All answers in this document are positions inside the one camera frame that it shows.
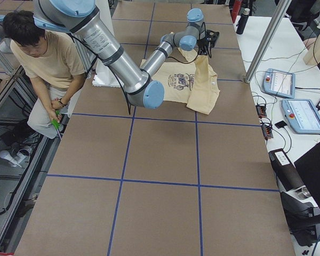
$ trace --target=shoe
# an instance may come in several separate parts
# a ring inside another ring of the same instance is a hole
[[[61,134],[62,136],[63,136],[64,133],[65,133],[66,127],[67,127],[67,124],[64,124],[64,125],[63,125],[63,130],[60,131],[60,134]]]

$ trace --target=black hair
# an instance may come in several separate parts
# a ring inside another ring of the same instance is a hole
[[[45,30],[34,24],[33,13],[30,11],[22,10],[6,14],[3,27],[6,36],[22,46],[35,45],[41,36],[45,36]]]

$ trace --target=hand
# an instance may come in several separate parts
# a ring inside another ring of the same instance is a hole
[[[54,108],[55,110],[63,108],[63,106],[59,104],[58,101],[59,101],[59,98],[55,98],[54,100],[51,100],[52,108]]]
[[[50,118],[50,120],[52,121],[52,120],[57,120],[57,122],[59,123],[60,122],[60,120],[61,120],[61,118],[62,118],[62,115],[57,115],[56,113],[55,113],[55,109],[52,109],[50,112],[49,112],[49,118]]]

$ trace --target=red object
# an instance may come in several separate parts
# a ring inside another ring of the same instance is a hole
[[[0,256],[14,256],[14,253],[5,253],[5,252],[0,252]]]
[[[233,20],[233,23],[235,23],[236,17],[239,14],[241,7],[242,7],[242,0],[235,0],[233,11],[231,12],[231,18]]]

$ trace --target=black monitor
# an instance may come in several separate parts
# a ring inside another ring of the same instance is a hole
[[[320,208],[320,142],[294,164],[299,176]]]

